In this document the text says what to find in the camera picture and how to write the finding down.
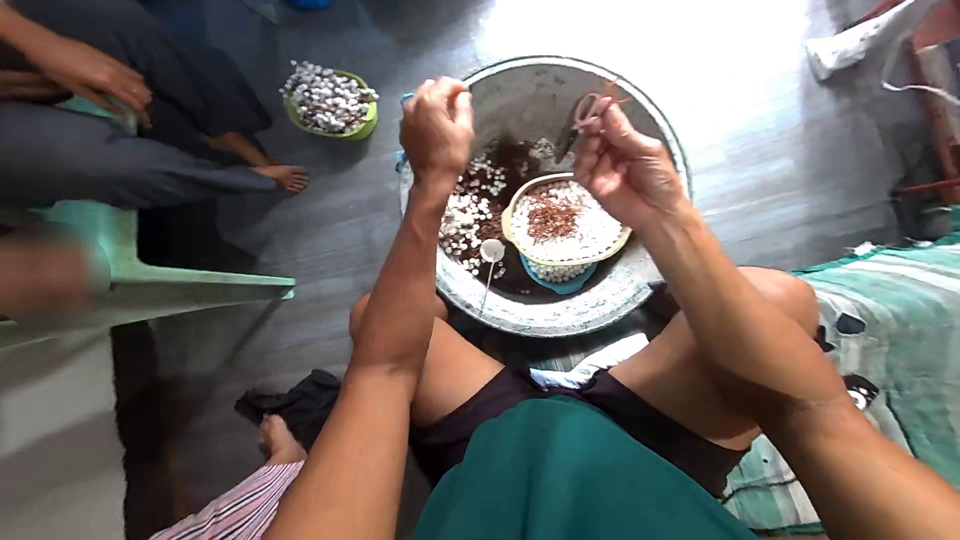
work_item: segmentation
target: forearm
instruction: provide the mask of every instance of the forearm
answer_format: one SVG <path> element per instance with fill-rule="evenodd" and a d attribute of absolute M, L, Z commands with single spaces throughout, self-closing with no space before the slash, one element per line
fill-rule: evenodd
<path fill-rule="evenodd" d="M 394 538 L 410 400 L 395 374 L 354 371 L 264 538 Z"/>
<path fill-rule="evenodd" d="M 641 240 L 718 377 L 768 398 L 746 404 L 761 427 L 783 413 L 777 407 L 848 399 L 816 343 L 740 274 L 691 205 L 647 228 Z"/>
<path fill-rule="evenodd" d="M 768 427 L 831 540 L 955 538 L 960 494 L 850 403 Z"/>
<path fill-rule="evenodd" d="M 36 24 L 6 2 L 0 1 L 0 40 L 7 42 L 14 49 L 29 57 L 33 47 L 45 38 L 56 36 L 56 33 Z"/>
<path fill-rule="evenodd" d="M 410 363 L 403 358 L 418 358 L 422 365 L 433 332 L 437 232 L 445 205 L 442 193 L 411 190 L 406 215 L 373 286 L 351 366 Z"/>
<path fill-rule="evenodd" d="M 442 193 L 411 191 L 336 406 L 265 538 L 394 537 L 445 203 Z"/>

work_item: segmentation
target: wrist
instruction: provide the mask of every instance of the wrist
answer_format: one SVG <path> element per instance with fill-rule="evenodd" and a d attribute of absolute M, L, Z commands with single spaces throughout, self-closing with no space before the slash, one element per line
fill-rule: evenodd
<path fill-rule="evenodd" d="M 644 243 L 657 237 L 670 234 L 671 231 L 690 230 L 703 225 L 703 217 L 689 200 L 684 199 L 670 209 L 654 209 L 641 220 L 631 224 L 640 240 Z"/>
<path fill-rule="evenodd" d="M 457 184 L 459 174 L 451 172 L 414 173 L 414 186 L 410 190 L 411 201 L 416 193 L 420 204 L 446 208 L 453 186 Z"/>

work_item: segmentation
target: hand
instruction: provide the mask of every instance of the hand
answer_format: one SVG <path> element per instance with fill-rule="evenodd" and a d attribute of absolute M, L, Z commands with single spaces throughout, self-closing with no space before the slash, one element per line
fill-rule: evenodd
<path fill-rule="evenodd" d="M 403 105 L 400 143 L 416 183 L 436 187 L 445 197 L 467 168 L 473 143 L 470 93 L 460 81 L 428 79 Z"/>
<path fill-rule="evenodd" d="M 610 215 L 642 232 L 689 204 L 662 142 L 635 130 L 616 103 L 601 120 L 577 149 L 574 176 Z"/>
<path fill-rule="evenodd" d="M 27 60 L 47 77 L 114 114 L 123 110 L 108 96 L 123 103 L 145 127 L 151 127 L 147 106 L 153 95 L 143 76 L 117 59 L 76 39 L 50 34 L 36 47 L 24 51 Z"/>

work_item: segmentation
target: green cloth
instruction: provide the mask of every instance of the green cloth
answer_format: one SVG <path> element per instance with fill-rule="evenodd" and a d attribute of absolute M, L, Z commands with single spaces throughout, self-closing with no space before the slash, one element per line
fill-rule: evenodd
<path fill-rule="evenodd" d="M 756 540 L 679 469 L 567 397 L 527 400 L 480 426 L 416 537 Z"/>

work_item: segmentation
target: bare foot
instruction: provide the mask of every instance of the bare foot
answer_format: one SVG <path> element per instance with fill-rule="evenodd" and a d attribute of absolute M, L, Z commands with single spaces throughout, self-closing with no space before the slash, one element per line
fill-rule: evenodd
<path fill-rule="evenodd" d="M 278 414 L 268 414 L 260 422 L 260 450 L 270 456 L 267 465 L 296 463 L 306 459 L 306 450 L 297 442 L 287 423 Z"/>
<path fill-rule="evenodd" d="M 306 169 L 297 165 L 266 165 L 251 167 L 251 170 L 274 179 L 280 189 L 285 189 L 295 195 L 303 191 L 307 184 L 310 184 L 310 177 L 307 176 Z"/>

